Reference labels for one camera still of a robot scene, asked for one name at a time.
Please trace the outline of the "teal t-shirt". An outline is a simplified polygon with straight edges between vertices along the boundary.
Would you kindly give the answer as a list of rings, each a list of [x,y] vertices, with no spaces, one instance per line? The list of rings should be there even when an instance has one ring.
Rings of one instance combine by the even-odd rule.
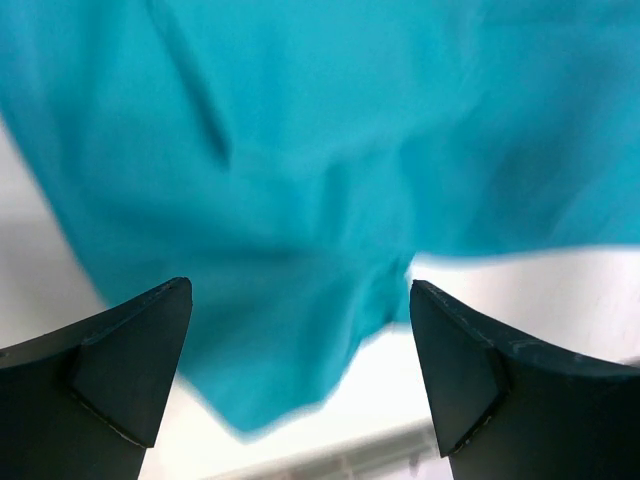
[[[419,254],[639,241],[635,1],[5,1],[1,117],[106,302],[191,280],[180,373],[245,434]]]

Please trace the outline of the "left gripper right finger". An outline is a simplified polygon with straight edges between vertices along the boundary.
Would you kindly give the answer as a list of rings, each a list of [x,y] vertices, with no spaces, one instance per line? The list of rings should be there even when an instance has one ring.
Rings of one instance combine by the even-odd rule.
[[[635,479],[639,370],[566,350],[426,281],[410,317],[439,453],[457,479]]]

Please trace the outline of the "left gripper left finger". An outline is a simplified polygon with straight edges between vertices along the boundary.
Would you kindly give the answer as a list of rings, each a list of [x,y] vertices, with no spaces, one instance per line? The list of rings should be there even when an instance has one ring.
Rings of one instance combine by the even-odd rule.
[[[191,282],[178,277],[2,349],[2,478],[137,478],[159,433],[191,311]]]

